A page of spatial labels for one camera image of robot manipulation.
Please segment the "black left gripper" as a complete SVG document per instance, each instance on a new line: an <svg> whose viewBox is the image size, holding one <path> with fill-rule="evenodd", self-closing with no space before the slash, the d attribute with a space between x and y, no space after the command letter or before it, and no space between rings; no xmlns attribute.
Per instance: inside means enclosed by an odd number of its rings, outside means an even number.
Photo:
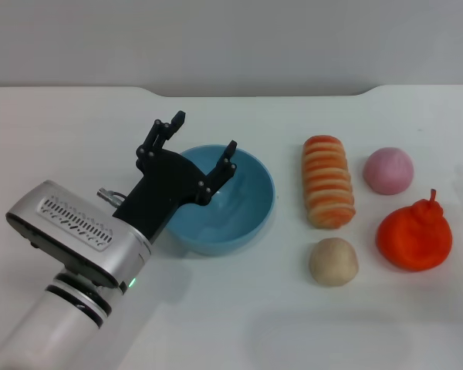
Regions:
<svg viewBox="0 0 463 370"><path fill-rule="evenodd" d="M169 123L154 120L146 139L136 151L136 167L143 177L115 210L113 216L138 230L153 243L179 207L206 206L234 175L231 161L237 143L232 140L215 167L205 174L182 155L162 150L183 126L186 113L178 111Z"/></svg>

